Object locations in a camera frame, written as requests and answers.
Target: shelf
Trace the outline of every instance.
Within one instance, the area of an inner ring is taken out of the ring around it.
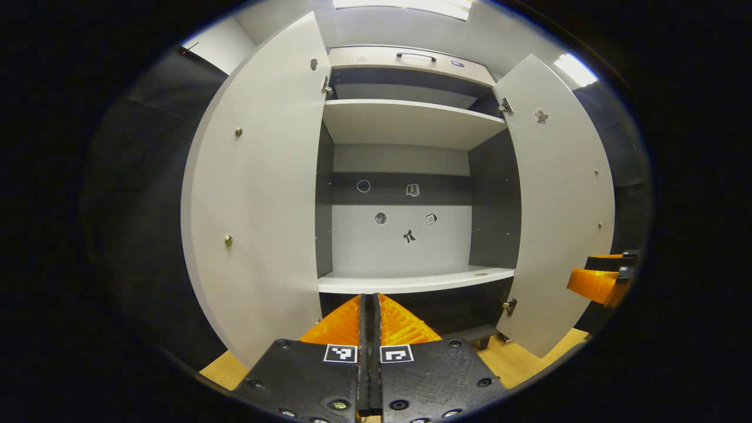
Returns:
[[[406,294],[410,292],[438,291],[461,288],[514,276],[514,269],[499,267],[464,266],[440,275],[414,275],[409,277],[358,277],[354,274],[331,272],[319,278],[319,292],[334,294]]]
[[[506,129],[503,119],[403,100],[329,100],[323,121],[335,144],[393,144],[471,150]]]

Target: cabinet door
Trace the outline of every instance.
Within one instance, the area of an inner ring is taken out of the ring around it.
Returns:
[[[566,288],[588,255],[608,254],[614,187],[593,122],[540,59],[527,56],[493,92],[505,112],[520,174],[520,255],[509,299],[517,306],[497,329],[543,357],[590,302]]]
[[[186,164],[180,225],[193,290],[249,368],[321,317],[314,208],[330,68],[313,13],[273,35],[217,92]]]

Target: door hinge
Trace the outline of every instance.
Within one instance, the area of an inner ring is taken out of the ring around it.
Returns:
[[[512,110],[512,106],[509,105],[509,101],[507,101],[506,97],[502,97],[502,104],[499,106],[499,114],[501,114],[503,111],[507,113],[514,113],[514,110]]]
[[[324,76],[324,84],[321,86],[321,92],[326,93],[327,96],[331,96],[334,93],[334,89],[329,86],[329,76]]]
[[[517,299],[512,298],[512,301],[502,304],[503,309],[507,309],[507,316],[511,316],[514,313],[514,308],[517,307]]]

